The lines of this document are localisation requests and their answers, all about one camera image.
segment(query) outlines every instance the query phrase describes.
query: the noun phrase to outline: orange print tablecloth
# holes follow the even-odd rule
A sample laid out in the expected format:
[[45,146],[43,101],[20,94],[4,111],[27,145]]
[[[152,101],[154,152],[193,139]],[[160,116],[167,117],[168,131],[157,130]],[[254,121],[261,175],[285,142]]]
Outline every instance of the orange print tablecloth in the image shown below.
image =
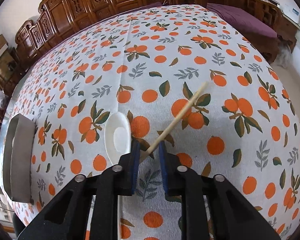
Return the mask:
[[[146,148],[203,81],[209,87],[167,136],[168,151],[199,174],[225,175],[286,239],[300,218],[300,126],[289,94],[240,33],[190,5],[96,24],[35,64],[12,114],[37,125],[32,203],[12,203],[18,216],[28,224],[76,174],[111,166],[110,114],[126,114]],[[180,239],[181,204],[164,198],[159,169],[155,151],[136,194],[123,198],[123,238]]]

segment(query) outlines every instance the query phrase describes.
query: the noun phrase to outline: carved wooden headboard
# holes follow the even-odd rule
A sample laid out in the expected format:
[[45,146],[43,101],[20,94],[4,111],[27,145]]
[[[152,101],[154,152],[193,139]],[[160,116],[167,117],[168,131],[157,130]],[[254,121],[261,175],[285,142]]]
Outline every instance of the carved wooden headboard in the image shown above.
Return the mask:
[[16,34],[17,53],[28,68],[78,31],[110,16],[164,0],[42,0],[37,22],[28,20]]

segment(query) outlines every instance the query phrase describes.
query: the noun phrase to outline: metal screw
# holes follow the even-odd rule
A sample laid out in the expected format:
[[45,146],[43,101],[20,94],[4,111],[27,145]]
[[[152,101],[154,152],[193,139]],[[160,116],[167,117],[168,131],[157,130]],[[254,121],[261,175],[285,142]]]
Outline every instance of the metal screw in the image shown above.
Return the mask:
[[115,171],[115,172],[122,171],[122,166],[115,165],[115,166],[112,167],[112,170]]
[[222,175],[220,175],[220,174],[216,175],[216,176],[214,177],[214,179],[215,179],[216,181],[218,181],[218,182],[223,182],[223,181],[225,181],[225,177],[222,176]]
[[84,176],[82,174],[79,174],[79,175],[77,175],[77,176],[74,177],[74,180],[76,182],[82,182],[82,181],[84,181],[85,178],[86,178],[86,176]]
[[177,170],[180,172],[186,172],[188,168],[186,166],[180,165],[177,167]]

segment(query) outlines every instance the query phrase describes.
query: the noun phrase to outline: white wall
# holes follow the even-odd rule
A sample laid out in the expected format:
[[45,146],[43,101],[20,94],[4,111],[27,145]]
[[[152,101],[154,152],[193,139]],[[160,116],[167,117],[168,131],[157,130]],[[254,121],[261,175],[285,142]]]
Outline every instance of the white wall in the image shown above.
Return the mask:
[[0,34],[9,46],[16,46],[14,38],[21,25],[28,19],[36,20],[42,0],[4,0],[0,6]]

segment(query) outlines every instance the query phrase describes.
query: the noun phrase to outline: wooden cabinet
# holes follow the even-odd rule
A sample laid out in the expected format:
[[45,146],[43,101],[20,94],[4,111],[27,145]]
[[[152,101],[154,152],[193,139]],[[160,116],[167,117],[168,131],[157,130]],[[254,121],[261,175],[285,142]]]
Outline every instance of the wooden cabinet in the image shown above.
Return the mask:
[[279,40],[286,43],[290,47],[291,52],[297,43],[296,34],[298,30],[300,30],[300,28],[283,15],[276,32]]
[[18,55],[30,66],[66,38],[118,13],[164,0],[42,0],[37,22],[26,21],[16,34]]

